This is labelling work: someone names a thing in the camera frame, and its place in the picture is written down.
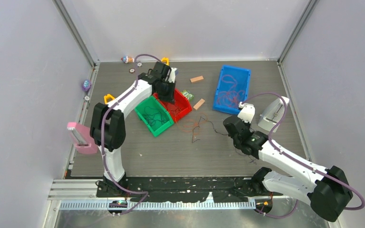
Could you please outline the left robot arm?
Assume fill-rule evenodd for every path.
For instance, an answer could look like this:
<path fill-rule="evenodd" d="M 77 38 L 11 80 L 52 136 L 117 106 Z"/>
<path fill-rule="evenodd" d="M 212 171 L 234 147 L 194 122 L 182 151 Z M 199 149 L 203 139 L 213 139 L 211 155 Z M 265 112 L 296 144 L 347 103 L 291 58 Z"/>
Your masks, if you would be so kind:
<path fill-rule="evenodd" d="M 110 181 L 108 190 L 114 196 L 123 196 L 127 189 L 127 184 L 122 180 L 125 170 L 121 155 L 126 138 L 126 117 L 154 93 L 163 101 L 174 102 L 177 74 L 177 68 L 157 61 L 153 68 L 137 75 L 133 84 L 115 100 L 94 106 L 90 136 L 100 149 L 104 177 Z"/>

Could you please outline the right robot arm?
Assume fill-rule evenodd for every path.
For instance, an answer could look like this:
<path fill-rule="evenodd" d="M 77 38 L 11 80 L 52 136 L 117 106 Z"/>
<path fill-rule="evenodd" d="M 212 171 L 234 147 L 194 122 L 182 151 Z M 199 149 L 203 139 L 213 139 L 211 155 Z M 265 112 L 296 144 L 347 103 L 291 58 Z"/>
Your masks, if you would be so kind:
<path fill-rule="evenodd" d="M 270 163 L 286 173 L 282 175 L 262 167 L 253 176 L 252 188 L 264 195 L 278 192 L 309 205 L 321 218 L 335 222 L 353 197 L 345 185 L 345 172 L 307 161 L 279 145 L 267 134 L 250 130 L 250 124 L 232 115 L 223 121 L 235 148 L 245 155 Z"/>

